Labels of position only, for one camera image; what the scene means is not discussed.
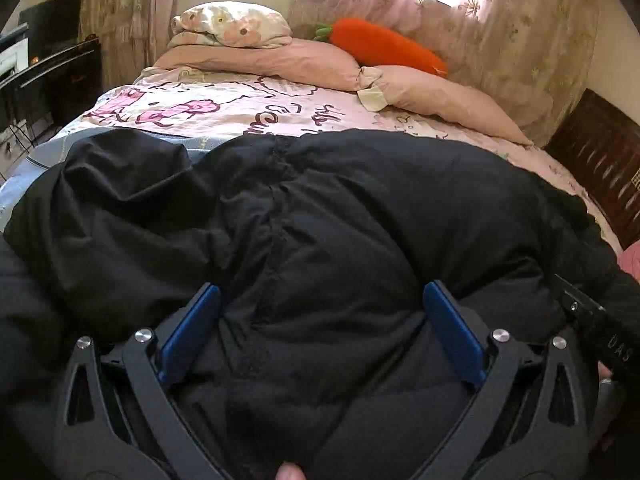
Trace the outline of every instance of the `pink pillow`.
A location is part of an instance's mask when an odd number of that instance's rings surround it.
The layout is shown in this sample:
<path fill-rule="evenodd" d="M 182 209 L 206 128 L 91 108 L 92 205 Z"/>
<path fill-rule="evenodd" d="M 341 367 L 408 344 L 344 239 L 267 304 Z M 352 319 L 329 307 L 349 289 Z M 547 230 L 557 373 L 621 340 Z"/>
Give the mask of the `pink pillow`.
<path fill-rule="evenodd" d="M 269 50 L 228 46 L 183 45 L 156 61 L 158 68 L 190 66 L 203 72 L 279 75 L 295 83 L 355 92 L 371 85 L 380 70 L 360 68 L 351 54 L 329 43 L 293 40 Z"/>
<path fill-rule="evenodd" d="M 640 241 L 630 245 L 618 256 L 618 265 L 640 282 Z"/>
<path fill-rule="evenodd" d="M 517 144 L 533 144 L 493 99 L 475 88 L 407 66 L 376 68 L 383 73 L 374 83 L 374 88 L 377 86 L 382 90 L 384 100 L 390 105 L 420 115 L 436 114 L 450 123 L 459 123 L 491 137 Z"/>

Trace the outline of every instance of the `television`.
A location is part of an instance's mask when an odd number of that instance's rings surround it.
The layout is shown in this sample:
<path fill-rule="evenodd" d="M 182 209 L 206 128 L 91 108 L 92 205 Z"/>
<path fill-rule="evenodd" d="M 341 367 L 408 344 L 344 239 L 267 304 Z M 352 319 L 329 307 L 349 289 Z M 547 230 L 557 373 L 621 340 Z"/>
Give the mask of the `television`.
<path fill-rule="evenodd" d="M 78 42 L 82 0 L 47 0 L 20 13 L 29 25 L 29 60 L 42 60 Z"/>

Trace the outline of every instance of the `bedsheet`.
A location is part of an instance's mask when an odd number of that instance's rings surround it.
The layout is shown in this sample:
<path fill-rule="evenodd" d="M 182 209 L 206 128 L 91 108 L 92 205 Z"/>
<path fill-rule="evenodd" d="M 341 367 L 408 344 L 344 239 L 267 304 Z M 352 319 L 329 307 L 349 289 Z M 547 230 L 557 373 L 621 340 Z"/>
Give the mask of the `bedsheet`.
<path fill-rule="evenodd" d="M 88 128 L 126 126 L 153 132 L 191 150 L 211 150 L 242 134 L 301 136 L 349 128 L 398 131 L 417 137 L 458 140 L 479 146 L 511 164 L 537 173 L 558 189 L 579 195 L 617 254 L 622 247 L 604 215 L 569 171 L 535 146 L 519 146 L 458 124 L 398 108 L 364 109 L 355 93 L 299 84 L 277 77 L 225 72 L 147 68 L 132 85 L 104 94 L 95 107 L 39 146 L 0 190 L 0 231 L 13 205 L 46 168 L 61 162 Z"/>

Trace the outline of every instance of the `finger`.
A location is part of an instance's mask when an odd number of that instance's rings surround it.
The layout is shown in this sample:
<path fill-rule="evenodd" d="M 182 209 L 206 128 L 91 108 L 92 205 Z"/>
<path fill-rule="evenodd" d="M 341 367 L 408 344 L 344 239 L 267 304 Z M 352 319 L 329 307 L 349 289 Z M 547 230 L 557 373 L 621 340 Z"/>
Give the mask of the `finger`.
<path fill-rule="evenodd" d="M 305 480 L 305 474 L 297 465 L 285 462 L 278 469 L 276 480 Z"/>
<path fill-rule="evenodd" d="M 610 379 L 613 374 L 604 364 L 598 362 L 598 375 L 600 376 L 600 380 L 603 380 Z"/>

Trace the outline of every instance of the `floral pillowcase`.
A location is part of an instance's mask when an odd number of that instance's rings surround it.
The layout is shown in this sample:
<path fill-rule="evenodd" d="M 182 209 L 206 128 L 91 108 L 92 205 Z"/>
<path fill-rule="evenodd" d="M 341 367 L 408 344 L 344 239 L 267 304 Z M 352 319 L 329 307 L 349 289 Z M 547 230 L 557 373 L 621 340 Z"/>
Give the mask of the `floral pillowcase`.
<path fill-rule="evenodd" d="M 279 12 L 242 2 L 212 2 L 192 7 L 171 23 L 180 44 L 276 48 L 291 43 L 291 29 Z"/>

